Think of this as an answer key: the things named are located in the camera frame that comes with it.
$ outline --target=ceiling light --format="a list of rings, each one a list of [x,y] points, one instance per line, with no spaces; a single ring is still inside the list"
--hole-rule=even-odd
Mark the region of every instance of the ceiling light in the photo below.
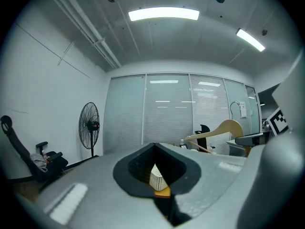
[[[156,84],[156,83],[178,83],[178,80],[165,80],[165,81],[150,81],[151,84]]]
[[[198,89],[198,88],[195,88],[194,91],[206,91],[206,92],[212,92],[214,90],[210,90],[210,89]]]
[[[244,39],[245,41],[247,41],[254,47],[256,47],[260,52],[265,49],[265,47],[262,44],[260,44],[257,39],[250,36],[247,32],[243,31],[240,28],[237,30],[236,35],[239,36],[240,38]]]
[[[207,86],[220,86],[220,84],[217,83],[211,83],[211,82],[199,82],[199,85],[207,85]]]
[[[198,20],[199,17],[199,11],[173,7],[141,9],[129,12],[128,14],[131,21],[164,17]]]

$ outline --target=ceiling pipe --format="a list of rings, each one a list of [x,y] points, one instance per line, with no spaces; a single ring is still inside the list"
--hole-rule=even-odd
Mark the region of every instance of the ceiling pipe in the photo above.
[[[108,47],[107,43],[105,42],[105,38],[103,38],[99,32],[96,30],[90,19],[87,17],[85,12],[81,9],[80,5],[76,0],[69,0],[69,2],[72,4],[72,6],[75,8],[75,10],[78,12],[78,14],[82,17],[82,19],[85,21],[87,26],[90,28],[90,30],[93,32],[93,34],[96,36],[97,40],[101,43],[101,45],[105,48],[107,53],[110,55],[110,57],[115,61],[115,63],[121,67],[122,65],[116,58],[116,56],[113,54],[111,49]]]
[[[126,25],[127,25],[127,28],[128,28],[128,30],[129,30],[129,33],[130,33],[130,35],[131,35],[131,37],[132,37],[133,43],[134,43],[134,45],[135,45],[135,48],[137,49],[138,54],[140,55],[140,51],[139,51],[138,45],[137,45],[137,43],[136,43],[136,41],[135,41],[135,38],[134,38],[133,33],[132,33],[132,30],[131,30],[131,28],[130,28],[130,26],[129,26],[129,23],[128,23],[127,19],[126,19],[126,16],[125,16],[125,14],[124,14],[124,12],[123,12],[123,10],[122,10],[122,8],[121,8],[121,5],[120,5],[119,1],[116,1],[116,3],[118,4],[119,9],[120,9],[120,11],[121,11],[121,14],[122,14],[122,16],[123,16],[123,18],[124,18],[124,20],[125,20],[125,23],[126,23]]]
[[[97,2],[97,0],[93,0],[93,2],[94,2],[94,4],[95,4],[96,8],[98,9],[98,11],[100,12],[100,14],[102,15],[104,21],[106,22],[106,24],[107,24],[109,30],[110,30],[111,33],[113,34],[113,37],[114,37],[115,40],[117,41],[117,43],[118,43],[120,49],[121,49],[123,52],[125,52],[124,48],[122,47],[122,45],[121,45],[121,43],[120,43],[120,40],[119,40],[118,37],[116,36],[116,34],[115,34],[115,32],[114,32],[114,30],[113,30],[113,28],[112,28],[110,22],[108,21],[106,15],[105,15],[105,13],[104,13],[104,10],[101,8],[101,6],[100,6],[99,3]]]
[[[94,36],[87,27],[83,24],[83,22],[75,15],[73,9],[70,7],[66,0],[54,0],[55,3],[61,8],[61,10],[67,15],[67,17],[71,20],[71,22],[81,31],[81,33],[86,37],[86,39],[93,44],[95,42]],[[114,61],[107,56],[106,51],[100,46],[95,45],[95,49],[103,56],[103,58],[110,64],[112,68],[115,67]]]
[[[147,8],[147,0],[142,0],[142,1],[143,1],[142,8],[145,8],[145,7]],[[150,41],[151,41],[151,47],[153,49],[153,36],[152,36],[151,23],[148,21],[147,25],[148,25],[149,38],[150,38]]]

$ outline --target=floor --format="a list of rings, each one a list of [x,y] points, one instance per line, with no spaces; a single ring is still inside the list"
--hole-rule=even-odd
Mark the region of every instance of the floor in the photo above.
[[[70,169],[68,171],[65,171],[66,174],[68,174],[73,169]],[[37,182],[37,181],[29,181],[29,182],[23,182],[18,184],[12,184],[12,189],[15,193],[18,193],[25,198],[27,198],[31,202],[35,202],[35,200],[39,196],[39,188],[43,185],[43,182]]]

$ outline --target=chair armrest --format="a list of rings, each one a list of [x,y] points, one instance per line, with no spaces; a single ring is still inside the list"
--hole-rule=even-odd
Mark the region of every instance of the chair armrest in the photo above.
[[[45,145],[47,145],[47,144],[48,144],[48,142],[42,142],[42,143],[38,143],[38,144],[36,145],[36,147],[39,148],[39,152],[40,152],[41,155],[43,155],[43,154],[42,154],[42,150],[43,150],[42,147],[45,146]]]
[[[59,152],[59,153],[57,153],[57,154],[55,154],[55,155],[52,155],[52,156],[50,156],[50,157],[48,157],[48,161],[49,162],[52,162],[53,160],[55,160],[55,159],[57,159],[57,158],[59,158],[59,157],[61,157],[62,156],[62,152]]]

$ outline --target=white ceiling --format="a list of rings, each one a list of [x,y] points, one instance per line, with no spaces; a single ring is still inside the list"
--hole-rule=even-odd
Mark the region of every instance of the white ceiling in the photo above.
[[[199,60],[255,76],[258,70],[291,62],[301,47],[294,23],[275,0],[225,0],[223,4],[215,0],[118,0],[123,13],[117,2],[97,0],[97,8],[93,0],[77,1],[122,65],[148,59]],[[199,10],[199,19],[129,19],[132,10],[161,6]],[[238,28],[247,30],[266,49],[259,52],[237,37]],[[266,36],[261,35],[262,29],[268,30]]]

